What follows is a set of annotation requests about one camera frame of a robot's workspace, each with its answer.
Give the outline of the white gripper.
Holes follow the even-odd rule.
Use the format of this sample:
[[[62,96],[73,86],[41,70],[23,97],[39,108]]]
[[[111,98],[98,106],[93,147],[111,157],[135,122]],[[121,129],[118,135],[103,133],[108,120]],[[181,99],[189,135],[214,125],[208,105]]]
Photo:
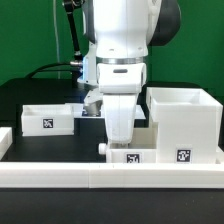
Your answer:
[[[102,94],[98,88],[84,98],[88,116],[104,115],[109,144],[129,144],[132,140],[137,94]]]

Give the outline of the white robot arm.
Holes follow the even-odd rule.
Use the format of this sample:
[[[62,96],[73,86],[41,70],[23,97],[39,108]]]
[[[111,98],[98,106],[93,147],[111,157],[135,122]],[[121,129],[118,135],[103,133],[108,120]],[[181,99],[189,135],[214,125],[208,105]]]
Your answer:
[[[178,0],[85,0],[84,34],[95,45],[94,76],[102,94],[108,142],[132,140],[136,103],[147,79],[149,46],[180,29]]]

